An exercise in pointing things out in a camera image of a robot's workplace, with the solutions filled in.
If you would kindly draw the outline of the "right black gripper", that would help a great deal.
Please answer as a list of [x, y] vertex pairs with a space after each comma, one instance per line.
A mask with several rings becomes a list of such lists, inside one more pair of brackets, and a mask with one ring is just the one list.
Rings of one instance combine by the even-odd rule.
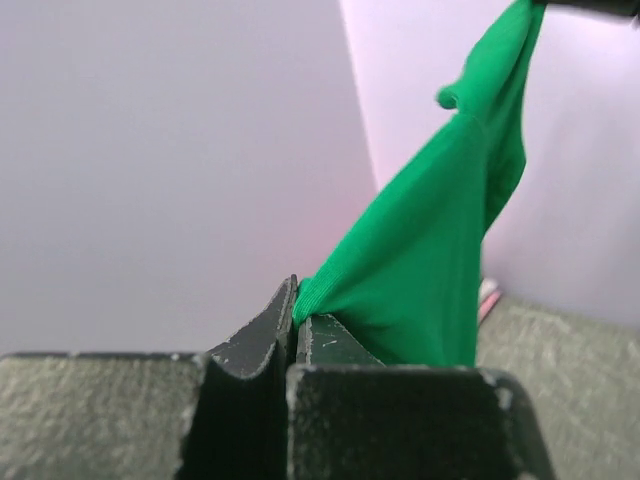
[[625, 19], [639, 19], [639, 0], [535, 0], [537, 4], [582, 9]]

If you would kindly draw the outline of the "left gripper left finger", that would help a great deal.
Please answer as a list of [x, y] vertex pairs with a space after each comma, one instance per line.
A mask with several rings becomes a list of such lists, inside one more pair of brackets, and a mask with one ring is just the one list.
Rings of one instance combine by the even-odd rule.
[[281, 479], [295, 277], [203, 353], [1, 360], [5, 479]]

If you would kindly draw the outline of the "green t shirt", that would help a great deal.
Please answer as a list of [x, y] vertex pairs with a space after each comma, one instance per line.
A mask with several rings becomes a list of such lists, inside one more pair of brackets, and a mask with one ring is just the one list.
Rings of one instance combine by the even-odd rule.
[[293, 320], [337, 318], [388, 365], [471, 366], [483, 238], [522, 177], [522, 109], [545, 9], [512, 3], [438, 104], [449, 121], [300, 287]]

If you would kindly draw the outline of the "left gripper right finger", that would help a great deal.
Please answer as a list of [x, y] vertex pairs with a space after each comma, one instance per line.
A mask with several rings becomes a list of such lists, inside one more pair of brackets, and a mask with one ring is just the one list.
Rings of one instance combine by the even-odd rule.
[[551, 479], [533, 404], [485, 368], [386, 366], [335, 318], [298, 331], [286, 377], [291, 479]]

